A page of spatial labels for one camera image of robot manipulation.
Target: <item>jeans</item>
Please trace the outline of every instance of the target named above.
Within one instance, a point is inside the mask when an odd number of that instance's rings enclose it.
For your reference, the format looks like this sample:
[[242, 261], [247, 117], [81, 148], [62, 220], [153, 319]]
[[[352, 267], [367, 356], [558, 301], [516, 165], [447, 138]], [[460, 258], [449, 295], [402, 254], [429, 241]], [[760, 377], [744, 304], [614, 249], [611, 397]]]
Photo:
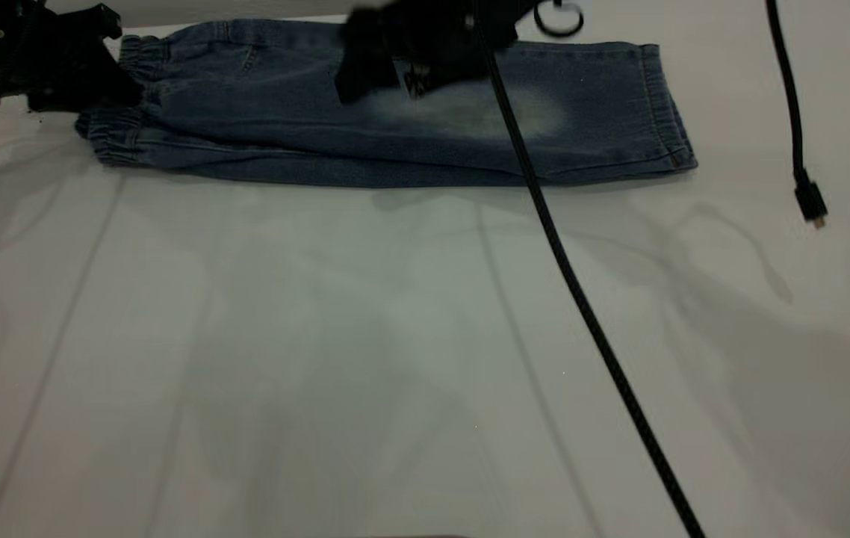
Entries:
[[[77, 132], [111, 166], [339, 187], [524, 184], [489, 81], [341, 105], [338, 28], [235, 20], [125, 37], [120, 65], [143, 101], [87, 110]], [[499, 58], [542, 184], [697, 167], [657, 45], [518, 42]]]

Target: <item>denim jeans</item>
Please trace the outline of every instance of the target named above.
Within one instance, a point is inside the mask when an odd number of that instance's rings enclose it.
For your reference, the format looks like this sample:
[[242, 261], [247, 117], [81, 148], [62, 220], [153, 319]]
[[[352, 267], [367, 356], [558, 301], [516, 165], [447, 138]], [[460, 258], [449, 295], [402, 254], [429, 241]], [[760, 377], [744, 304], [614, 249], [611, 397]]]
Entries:
[[[337, 31], [235, 20], [125, 37], [120, 64], [143, 101], [87, 110], [77, 130], [114, 166], [341, 187], [524, 184], [489, 81], [341, 105]], [[542, 183], [697, 167], [657, 45], [520, 42], [499, 58]]]

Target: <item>blue denim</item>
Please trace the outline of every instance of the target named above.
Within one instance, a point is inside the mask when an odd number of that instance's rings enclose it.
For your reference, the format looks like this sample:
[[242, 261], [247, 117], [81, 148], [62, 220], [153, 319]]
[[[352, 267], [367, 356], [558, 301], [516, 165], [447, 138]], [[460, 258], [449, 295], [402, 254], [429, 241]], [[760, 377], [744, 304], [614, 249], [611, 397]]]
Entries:
[[[340, 187], [524, 184], [490, 82], [341, 105], [337, 31], [235, 20], [125, 37], [120, 65], [143, 101], [87, 110], [77, 130], [114, 166]], [[520, 42], [500, 70], [542, 183], [697, 167], [657, 45]]]

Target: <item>jeans pocket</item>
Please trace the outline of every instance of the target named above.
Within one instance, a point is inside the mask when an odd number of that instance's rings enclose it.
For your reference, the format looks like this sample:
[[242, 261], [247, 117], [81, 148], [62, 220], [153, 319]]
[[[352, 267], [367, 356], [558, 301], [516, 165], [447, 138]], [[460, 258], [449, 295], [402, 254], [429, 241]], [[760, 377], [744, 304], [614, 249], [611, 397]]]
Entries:
[[243, 78], [245, 75], [248, 75], [250, 71], [255, 67], [255, 61], [258, 59], [258, 53], [260, 52], [260, 47], [257, 45], [249, 45], [248, 51], [246, 51], [245, 59], [243, 61], [243, 66], [241, 66], [240, 71], [237, 72], [236, 78]]

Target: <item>cable plug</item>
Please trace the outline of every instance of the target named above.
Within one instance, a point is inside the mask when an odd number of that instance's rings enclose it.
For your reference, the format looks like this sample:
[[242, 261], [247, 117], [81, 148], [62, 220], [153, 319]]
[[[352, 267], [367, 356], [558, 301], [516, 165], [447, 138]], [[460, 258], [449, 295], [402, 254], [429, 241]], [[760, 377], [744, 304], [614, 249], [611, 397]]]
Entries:
[[797, 190], [794, 194], [797, 194], [797, 202], [800, 204], [800, 211], [803, 211], [804, 219], [812, 222], [814, 228], [821, 229], [827, 224], [828, 213], [820, 187], [810, 180], [805, 168], [794, 170], [794, 177], [797, 179]]

